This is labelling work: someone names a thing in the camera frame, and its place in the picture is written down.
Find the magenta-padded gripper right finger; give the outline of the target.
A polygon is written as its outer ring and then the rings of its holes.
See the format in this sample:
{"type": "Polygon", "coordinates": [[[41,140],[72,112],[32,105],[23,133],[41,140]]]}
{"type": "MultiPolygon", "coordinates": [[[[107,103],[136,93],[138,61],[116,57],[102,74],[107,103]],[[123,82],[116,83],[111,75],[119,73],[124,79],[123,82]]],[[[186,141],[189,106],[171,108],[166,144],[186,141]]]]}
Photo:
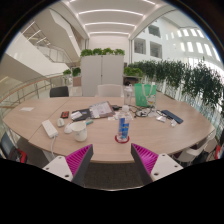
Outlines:
{"type": "Polygon", "coordinates": [[[144,185],[182,169],[182,166],[166,153],[156,154],[134,143],[131,144],[131,154],[144,185]]]}

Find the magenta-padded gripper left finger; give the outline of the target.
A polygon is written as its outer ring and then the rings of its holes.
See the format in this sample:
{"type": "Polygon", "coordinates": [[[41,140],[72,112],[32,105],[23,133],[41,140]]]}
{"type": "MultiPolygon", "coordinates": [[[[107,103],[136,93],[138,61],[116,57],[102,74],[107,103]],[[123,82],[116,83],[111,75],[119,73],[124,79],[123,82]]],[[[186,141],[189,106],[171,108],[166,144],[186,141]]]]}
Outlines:
{"type": "Polygon", "coordinates": [[[57,156],[44,170],[78,186],[84,185],[84,176],[93,156],[93,145],[84,146],[68,156],[57,156]]]}

